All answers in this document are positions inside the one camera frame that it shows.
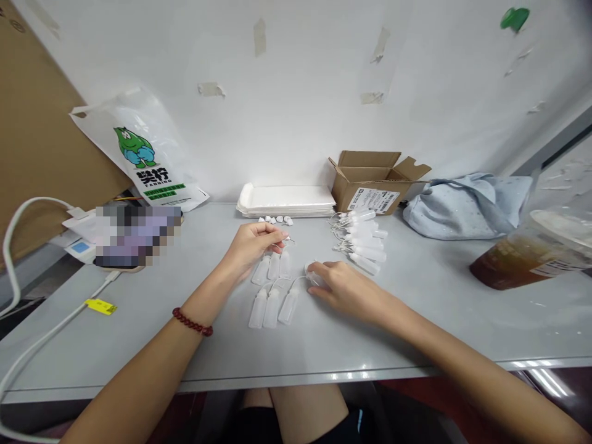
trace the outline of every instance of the person's left hand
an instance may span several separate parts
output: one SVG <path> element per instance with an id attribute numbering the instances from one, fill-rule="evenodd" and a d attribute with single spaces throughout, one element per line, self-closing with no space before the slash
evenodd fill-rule
<path id="1" fill-rule="evenodd" d="M 267 222 L 241 225 L 221 264 L 232 267 L 241 281 L 266 251 L 281 254 L 285 246 L 282 241 L 286 237 L 287 231 Z"/>

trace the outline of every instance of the blue cloth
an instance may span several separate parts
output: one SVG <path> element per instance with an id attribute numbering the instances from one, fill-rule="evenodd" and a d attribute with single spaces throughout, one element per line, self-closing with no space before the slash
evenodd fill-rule
<path id="1" fill-rule="evenodd" d="M 494 239 L 518 227 L 531 183 L 531 177 L 486 173 L 436 179 L 409 201 L 403 218 L 433 239 Z"/>

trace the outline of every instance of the green cartoon character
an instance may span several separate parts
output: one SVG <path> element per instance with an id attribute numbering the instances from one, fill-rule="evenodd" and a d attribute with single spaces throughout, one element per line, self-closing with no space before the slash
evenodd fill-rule
<path id="1" fill-rule="evenodd" d="M 149 141 L 132 133 L 125 126 L 123 128 L 114 128 L 114 130 L 119 139 L 121 153 L 136 168 L 153 167 L 156 165 L 154 161 L 154 150 Z"/>

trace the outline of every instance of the hand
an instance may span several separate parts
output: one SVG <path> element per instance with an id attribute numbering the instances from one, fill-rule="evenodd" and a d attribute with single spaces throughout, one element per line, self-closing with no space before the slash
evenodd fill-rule
<path id="1" fill-rule="evenodd" d="M 232 267 L 241 281 L 266 251 L 281 254 L 285 246 L 282 241 L 288 235 L 287 231 L 267 222 L 241 225 L 220 264 Z"/>
<path id="2" fill-rule="evenodd" d="M 331 291 L 310 287 L 310 294 L 324 300 L 337 311 L 362 321 L 380 324 L 389 306 L 395 304 L 406 308 L 403 302 L 345 262 L 314 262 L 308 266 L 308 270 L 321 276 L 331 287 Z"/>

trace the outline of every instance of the smartphone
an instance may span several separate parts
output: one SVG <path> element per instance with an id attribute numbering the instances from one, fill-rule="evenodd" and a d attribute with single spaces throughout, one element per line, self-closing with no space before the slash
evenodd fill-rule
<path id="1" fill-rule="evenodd" d="M 108 271 L 137 273 L 160 255 L 181 223 L 180 207 L 99 207 L 93 263 Z"/>

